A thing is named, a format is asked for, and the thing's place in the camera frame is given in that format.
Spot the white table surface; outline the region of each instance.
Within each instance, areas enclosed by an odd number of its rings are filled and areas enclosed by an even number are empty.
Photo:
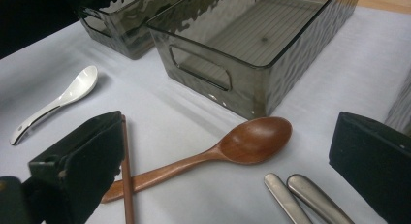
[[[302,174],[356,223],[384,223],[329,165],[339,112],[384,121],[411,69],[411,15],[358,7],[272,115],[294,128],[287,147],[254,166],[203,164],[134,196],[137,223],[291,223],[264,185]],[[86,98],[50,115],[18,146],[15,128],[96,65]],[[27,163],[96,115],[126,115],[133,175],[200,153],[245,119],[168,78],[157,50],[140,60],[94,42],[79,22],[0,60],[0,176],[30,177]],[[315,223],[324,223],[304,207]],[[99,205],[87,223],[124,223],[123,202]]]

